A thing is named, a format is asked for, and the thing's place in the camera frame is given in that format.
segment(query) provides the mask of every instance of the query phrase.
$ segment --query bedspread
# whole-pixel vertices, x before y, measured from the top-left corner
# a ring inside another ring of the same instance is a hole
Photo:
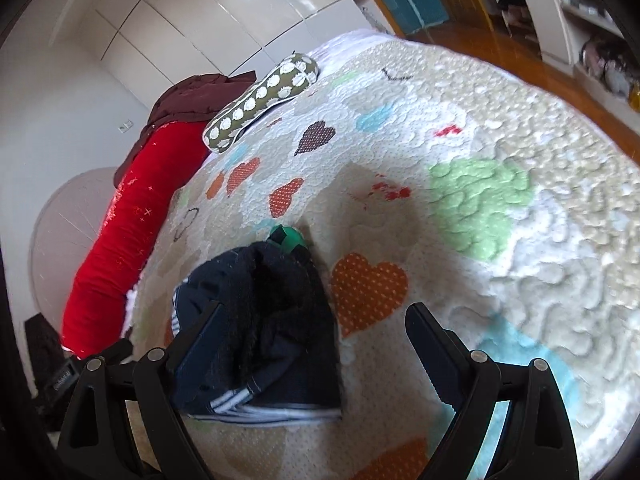
[[[174,287],[198,264],[292,225],[337,314],[344,416],[186,420],[217,478],[415,479],[452,417],[404,332],[422,301],[468,348],[549,362],[589,479],[640,412],[639,197],[638,168],[562,100],[444,48],[380,43],[174,197],[138,290],[136,355],[162,346]]]

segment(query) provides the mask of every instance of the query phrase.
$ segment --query light blue patch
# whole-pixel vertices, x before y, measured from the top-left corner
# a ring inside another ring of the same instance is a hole
[[[368,114],[363,114],[356,120],[356,129],[368,134],[375,133],[391,115],[393,105],[384,105]]]
[[[242,160],[246,153],[246,149],[245,144],[238,144],[230,150],[225,163],[225,173]]]
[[[273,229],[277,224],[278,223],[275,221],[275,219],[273,219],[273,218],[265,218],[261,222],[259,222],[256,225],[254,225],[251,228],[251,232],[252,233],[257,233],[261,229],[268,229],[269,231],[271,231],[271,229]]]
[[[543,358],[549,363],[554,373],[569,419],[574,420],[575,412],[577,411],[580,401],[578,383],[575,380],[571,368],[549,348],[546,348],[529,336],[519,332],[516,327],[502,316],[496,316],[494,318],[478,348],[489,354],[494,361],[501,363],[528,365],[529,362],[536,357]],[[508,407],[508,402],[498,402],[495,405],[494,414],[489,423],[484,442],[482,443],[476,462],[471,469],[471,473],[469,473],[468,480],[477,480],[484,478],[486,475],[489,464],[494,457],[495,449],[498,446],[498,439],[500,439],[500,433],[502,432]],[[444,436],[445,431],[449,427],[449,423],[453,419],[453,415],[454,411],[452,407],[443,404],[442,412],[430,428],[428,439],[429,456],[432,455]]]

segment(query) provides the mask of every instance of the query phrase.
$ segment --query white wall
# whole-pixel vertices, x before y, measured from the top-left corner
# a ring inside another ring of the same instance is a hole
[[[28,259],[40,210],[67,180],[118,166],[148,110],[83,49],[49,46],[68,0],[34,0],[0,49],[0,242],[25,371],[24,321],[37,313]],[[127,120],[132,129],[121,134]]]

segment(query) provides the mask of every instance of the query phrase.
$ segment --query black device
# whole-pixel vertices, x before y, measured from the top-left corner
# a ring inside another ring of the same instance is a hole
[[[165,349],[138,362],[110,364],[125,342],[93,357],[78,379],[58,441],[66,468],[87,480],[212,479],[183,427],[170,397],[180,368],[214,319],[212,302],[190,328]],[[495,363],[469,351],[444,330],[421,303],[406,313],[406,332],[442,402],[456,412],[420,480],[466,480],[478,455],[495,403],[510,408],[487,479],[548,476],[577,480],[578,463],[569,419],[556,381],[542,359],[529,366]],[[136,400],[161,471],[140,460],[126,400]]]

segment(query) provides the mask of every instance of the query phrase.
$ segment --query wall outlet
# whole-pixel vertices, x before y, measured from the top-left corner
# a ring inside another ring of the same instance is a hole
[[[118,126],[118,129],[120,130],[120,133],[123,134],[124,132],[126,132],[132,126],[133,126],[133,122],[132,121],[127,121],[126,123],[123,123],[120,126]]]

